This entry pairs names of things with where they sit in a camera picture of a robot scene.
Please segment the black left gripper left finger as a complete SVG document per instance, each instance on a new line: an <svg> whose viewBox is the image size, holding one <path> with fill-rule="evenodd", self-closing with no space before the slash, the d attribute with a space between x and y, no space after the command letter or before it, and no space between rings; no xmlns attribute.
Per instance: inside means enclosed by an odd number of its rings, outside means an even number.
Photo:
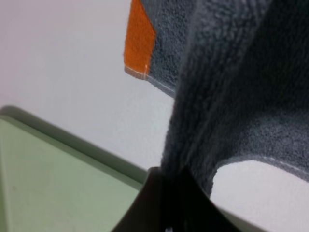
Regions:
<svg viewBox="0 0 309 232"><path fill-rule="evenodd" d="M134 202L114 227L115 232L168 232L164 215L164 179L159 167L148 170Z"/></svg>

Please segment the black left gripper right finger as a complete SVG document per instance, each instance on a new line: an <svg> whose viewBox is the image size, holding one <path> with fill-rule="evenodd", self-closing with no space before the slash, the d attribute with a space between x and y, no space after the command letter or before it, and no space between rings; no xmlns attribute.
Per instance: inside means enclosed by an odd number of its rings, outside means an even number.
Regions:
<svg viewBox="0 0 309 232"><path fill-rule="evenodd" d="M234 226L214 206L187 168L166 188L168 232L234 232Z"/></svg>

